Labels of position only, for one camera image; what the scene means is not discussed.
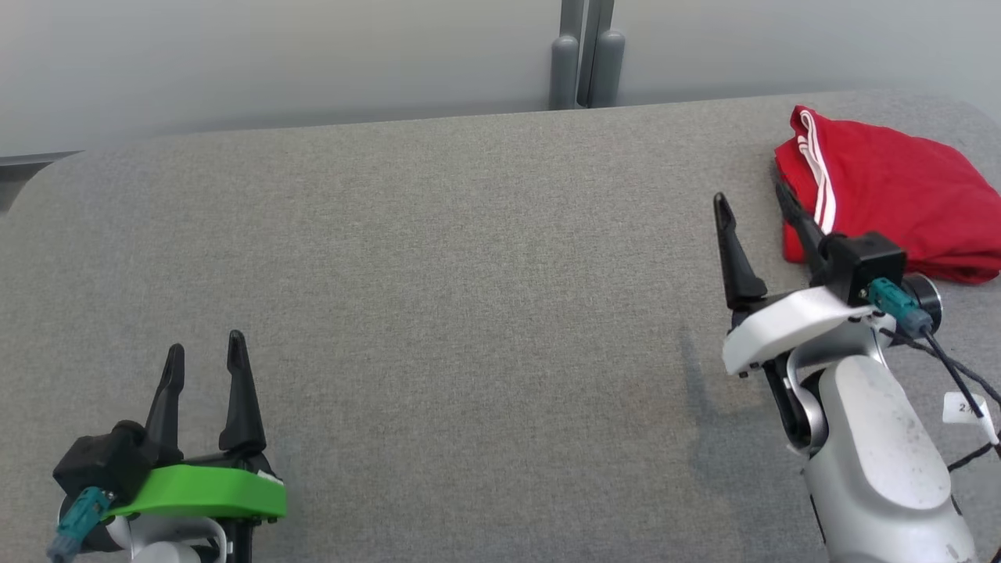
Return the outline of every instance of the teal connector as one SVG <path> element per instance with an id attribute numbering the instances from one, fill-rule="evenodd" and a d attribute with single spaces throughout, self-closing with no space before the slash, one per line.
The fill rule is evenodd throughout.
<path id="1" fill-rule="evenodd" d="M 108 513 L 111 499 L 97 487 L 87 487 L 59 521 L 56 538 L 45 551 L 52 563 L 71 563 L 80 552 L 84 538 Z"/>
<path id="2" fill-rule="evenodd" d="M 897 320 L 897 325 L 912 339 L 922 338 L 931 330 L 932 317 L 918 302 L 886 277 L 869 285 L 869 303 Z"/>

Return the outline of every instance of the green plastic part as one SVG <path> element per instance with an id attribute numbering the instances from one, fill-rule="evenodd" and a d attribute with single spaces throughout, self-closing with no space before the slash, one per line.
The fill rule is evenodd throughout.
<path id="1" fill-rule="evenodd" d="M 285 487 L 240 469 L 172 465 L 154 469 L 132 504 L 108 516 L 159 514 L 208 518 L 283 518 Z"/>

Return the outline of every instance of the gray fabric surface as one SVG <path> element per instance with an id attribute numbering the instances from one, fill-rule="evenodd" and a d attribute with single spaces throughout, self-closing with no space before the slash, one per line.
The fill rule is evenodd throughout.
<path id="1" fill-rule="evenodd" d="M 174 342 L 181 448 L 213 451 L 238 328 L 289 492 L 256 561 L 817 560 L 764 383 L 723 372 L 711 211 L 727 192 L 771 289 L 803 286 L 769 181 L 798 102 L 1001 185 L 1001 130 L 900 92 L 212 133 L 47 167 L 0 218 L 4 559 L 42 559 L 52 467 L 145 420 Z M 942 291 L 941 341 L 1001 383 L 1001 285 Z M 944 457 L 978 445 L 939 422 L 940 366 L 889 358 Z M 999 471 L 954 479 L 983 553 Z"/>

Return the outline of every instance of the white wall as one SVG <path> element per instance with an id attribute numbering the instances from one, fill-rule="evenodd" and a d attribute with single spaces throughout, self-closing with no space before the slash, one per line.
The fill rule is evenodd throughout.
<path id="1" fill-rule="evenodd" d="M 6 0 L 0 157 L 544 109 L 560 0 Z"/>
<path id="2" fill-rule="evenodd" d="M 996 0 L 618 0 L 620 104 L 916 85 L 1001 120 Z"/>
<path id="3" fill-rule="evenodd" d="M 0 163 L 164 132 L 543 109 L 560 0 L 6 0 Z M 618 0 L 620 104 L 919 84 L 1001 119 L 998 0 Z"/>

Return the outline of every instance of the metal bracket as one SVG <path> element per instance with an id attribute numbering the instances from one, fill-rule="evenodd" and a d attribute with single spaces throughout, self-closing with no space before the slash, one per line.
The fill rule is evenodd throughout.
<path id="1" fill-rule="evenodd" d="M 563 0 L 560 37 L 553 42 L 550 66 L 550 109 L 576 107 L 577 63 L 581 54 L 581 28 L 585 0 Z"/>
<path id="2" fill-rule="evenodd" d="M 591 0 L 584 34 L 584 56 L 577 102 L 585 107 L 615 105 L 626 37 L 612 29 L 615 0 Z"/>

